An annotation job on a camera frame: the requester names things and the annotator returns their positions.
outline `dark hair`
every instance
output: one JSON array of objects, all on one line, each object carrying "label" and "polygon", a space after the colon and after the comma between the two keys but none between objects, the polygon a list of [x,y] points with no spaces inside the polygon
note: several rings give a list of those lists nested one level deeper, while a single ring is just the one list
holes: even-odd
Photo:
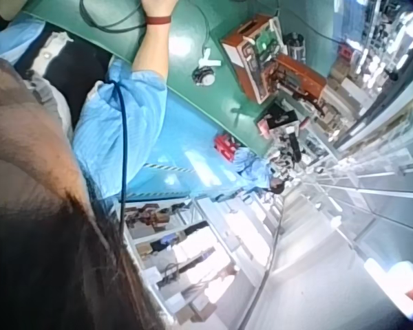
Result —
[{"label": "dark hair", "polygon": [[281,184],[278,184],[275,188],[270,187],[269,191],[271,191],[272,193],[276,195],[280,195],[282,192],[284,192],[284,182],[282,182]]},{"label": "dark hair", "polygon": [[72,197],[54,214],[0,208],[0,329],[165,328],[115,223],[94,213]]}]

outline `person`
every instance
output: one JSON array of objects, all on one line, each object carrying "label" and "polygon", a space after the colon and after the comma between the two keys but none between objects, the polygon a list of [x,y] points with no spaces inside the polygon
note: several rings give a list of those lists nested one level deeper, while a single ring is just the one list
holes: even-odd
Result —
[{"label": "person", "polygon": [[233,165],[235,171],[249,185],[262,188],[276,195],[284,191],[284,183],[273,176],[269,161],[258,157],[249,148],[241,146],[236,150]]},{"label": "person", "polygon": [[[168,18],[176,3],[142,0],[148,17]],[[150,21],[133,66],[115,60],[108,70],[125,98],[130,177],[165,112],[170,24]],[[5,37],[0,47],[20,42]],[[33,82],[0,58],[0,329],[164,329],[101,199],[120,190],[120,174],[111,173],[122,162],[113,85],[97,84],[87,96],[71,144],[64,114],[42,105]]]}]

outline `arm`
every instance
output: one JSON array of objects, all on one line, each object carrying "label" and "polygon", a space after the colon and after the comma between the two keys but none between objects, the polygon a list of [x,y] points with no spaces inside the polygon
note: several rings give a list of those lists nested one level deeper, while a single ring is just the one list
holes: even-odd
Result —
[{"label": "arm", "polygon": [[[142,0],[148,17],[171,16],[178,0]],[[165,80],[168,76],[170,23],[148,25],[144,40],[133,62],[133,71],[155,71]]]}]

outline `green workbench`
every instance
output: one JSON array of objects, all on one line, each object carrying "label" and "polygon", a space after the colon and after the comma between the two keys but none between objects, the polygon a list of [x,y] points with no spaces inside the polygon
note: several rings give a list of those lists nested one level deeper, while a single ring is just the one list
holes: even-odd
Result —
[{"label": "green workbench", "polygon": [[[125,17],[139,0],[86,0],[90,14],[100,24],[109,24]],[[205,38],[205,24],[199,10],[187,0],[179,0],[173,15],[170,37],[169,88],[205,115],[232,133],[259,155],[264,154],[268,142],[260,136],[255,120],[262,108],[250,101],[240,89],[232,67],[219,40],[250,16],[247,2],[230,0],[192,0],[206,14],[211,26],[210,59],[222,60],[216,68],[216,81],[210,87],[195,86],[191,79],[197,67]],[[25,11],[52,24],[77,34],[92,43],[132,61],[143,30],[124,34],[107,34],[86,25],[78,10],[78,0],[32,0]],[[126,28],[142,22],[136,14],[116,28]]]}]

